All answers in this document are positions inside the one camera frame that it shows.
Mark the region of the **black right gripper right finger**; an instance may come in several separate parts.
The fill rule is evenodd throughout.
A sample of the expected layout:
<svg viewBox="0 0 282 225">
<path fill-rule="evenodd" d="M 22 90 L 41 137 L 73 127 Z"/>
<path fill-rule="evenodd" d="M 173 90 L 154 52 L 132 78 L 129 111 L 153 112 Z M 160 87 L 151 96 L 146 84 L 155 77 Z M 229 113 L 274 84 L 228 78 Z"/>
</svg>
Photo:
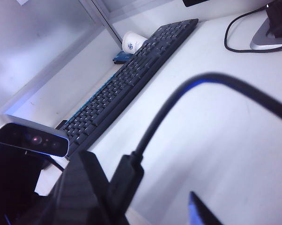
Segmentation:
<svg viewBox="0 0 282 225">
<path fill-rule="evenodd" d="M 223 225 L 193 191 L 189 194 L 189 220 L 191 225 Z"/>
</svg>

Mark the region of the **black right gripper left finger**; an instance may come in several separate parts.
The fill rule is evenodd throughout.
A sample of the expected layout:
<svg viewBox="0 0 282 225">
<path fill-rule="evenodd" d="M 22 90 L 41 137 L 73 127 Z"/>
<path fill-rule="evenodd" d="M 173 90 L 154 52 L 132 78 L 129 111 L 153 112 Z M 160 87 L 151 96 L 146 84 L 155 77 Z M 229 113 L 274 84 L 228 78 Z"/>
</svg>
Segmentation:
<svg viewBox="0 0 282 225">
<path fill-rule="evenodd" d="M 54 225 L 121 225 L 106 200 L 109 182 L 94 153 L 73 155 L 57 187 Z"/>
</svg>

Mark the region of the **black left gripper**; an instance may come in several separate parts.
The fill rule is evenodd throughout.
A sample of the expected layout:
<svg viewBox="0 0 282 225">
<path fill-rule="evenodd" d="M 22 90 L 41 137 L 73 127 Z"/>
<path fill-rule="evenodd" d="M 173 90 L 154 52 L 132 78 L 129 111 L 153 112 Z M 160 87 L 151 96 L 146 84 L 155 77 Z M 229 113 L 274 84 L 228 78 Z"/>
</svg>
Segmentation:
<svg viewBox="0 0 282 225">
<path fill-rule="evenodd" d="M 0 144 L 0 225 L 45 225 L 48 197 L 35 192 L 44 155 Z"/>
</svg>

